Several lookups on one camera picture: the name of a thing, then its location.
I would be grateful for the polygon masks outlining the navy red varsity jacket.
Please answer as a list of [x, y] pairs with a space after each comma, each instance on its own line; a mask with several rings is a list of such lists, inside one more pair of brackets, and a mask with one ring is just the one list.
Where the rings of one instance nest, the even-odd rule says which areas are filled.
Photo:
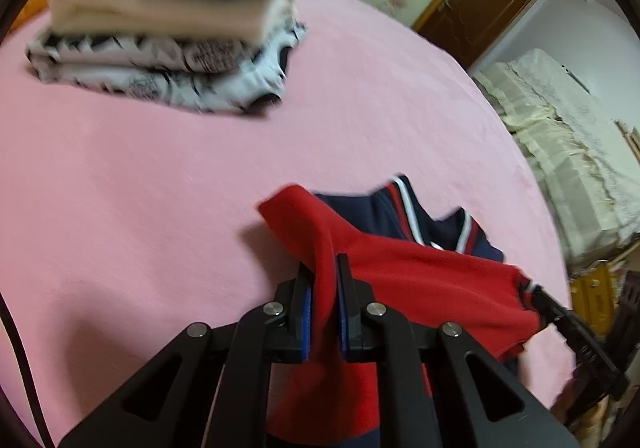
[[291, 370], [268, 420], [268, 433], [284, 442], [339, 445], [378, 427], [375, 366], [349, 364], [338, 347], [337, 254], [378, 301], [427, 327], [461, 324], [500, 361], [518, 356], [540, 329], [523, 294], [527, 278], [504, 264], [468, 213], [432, 220], [405, 177], [364, 196], [291, 185], [258, 211], [314, 274], [309, 357]]

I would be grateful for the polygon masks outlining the yellow wooden drawer cabinet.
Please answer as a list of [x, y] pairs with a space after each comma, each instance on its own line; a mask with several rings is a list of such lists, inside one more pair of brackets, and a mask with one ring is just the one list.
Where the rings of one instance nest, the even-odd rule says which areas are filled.
[[570, 298], [575, 314], [604, 338], [616, 316], [611, 263], [598, 260], [588, 270], [570, 280]]

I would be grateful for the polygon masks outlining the pink plush bedspread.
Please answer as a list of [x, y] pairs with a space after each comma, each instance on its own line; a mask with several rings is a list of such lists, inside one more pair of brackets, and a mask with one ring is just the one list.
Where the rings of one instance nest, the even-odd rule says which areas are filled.
[[425, 211], [465, 208], [568, 303], [547, 205], [454, 58], [359, 0], [298, 0], [308, 33], [264, 116], [202, 116], [44, 84], [32, 20], [1, 47], [1, 292], [62, 438], [187, 324], [268, 300], [295, 260], [257, 212], [299, 184], [362, 194], [398, 174]]

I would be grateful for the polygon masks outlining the cream lace covered furniture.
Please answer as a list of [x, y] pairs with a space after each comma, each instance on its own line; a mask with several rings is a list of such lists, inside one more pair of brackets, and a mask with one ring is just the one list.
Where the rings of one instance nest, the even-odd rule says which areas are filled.
[[638, 238], [639, 161], [566, 67], [532, 49], [473, 80], [534, 173], [570, 272]]

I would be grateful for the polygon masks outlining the folded black white garment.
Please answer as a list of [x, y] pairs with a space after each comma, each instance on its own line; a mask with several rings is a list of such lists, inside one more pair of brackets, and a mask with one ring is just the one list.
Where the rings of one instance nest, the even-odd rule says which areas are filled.
[[282, 101], [288, 56], [307, 34], [291, 20], [262, 46], [221, 38], [62, 36], [26, 47], [41, 82], [153, 101], [200, 113], [259, 113]]

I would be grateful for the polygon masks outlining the dark brown wooden door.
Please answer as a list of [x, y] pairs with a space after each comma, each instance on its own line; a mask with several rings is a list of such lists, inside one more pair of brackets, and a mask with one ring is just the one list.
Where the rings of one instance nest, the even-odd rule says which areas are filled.
[[469, 68], [532, 0], [443, 0], [418, 33]]

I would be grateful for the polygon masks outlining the folded cream garment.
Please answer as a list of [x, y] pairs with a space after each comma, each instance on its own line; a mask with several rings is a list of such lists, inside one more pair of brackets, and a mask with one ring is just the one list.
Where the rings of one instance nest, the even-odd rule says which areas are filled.
[[48, 0], [62, 35], [150, 34], [262, 44], [295, 17], [296, 0]]

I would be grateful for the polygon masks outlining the pink orange print pillow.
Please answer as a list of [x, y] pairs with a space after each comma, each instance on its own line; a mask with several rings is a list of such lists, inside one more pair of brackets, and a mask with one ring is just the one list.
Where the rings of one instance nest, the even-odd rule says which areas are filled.
[[20, 28], [30, 19], [34, 18], [40, 12], [44, 12], [48, 9], [48, 0], [28, 0], [20, 13], [13, 20], [12, 26], [10, 26], [8, 33], [11, 34]]

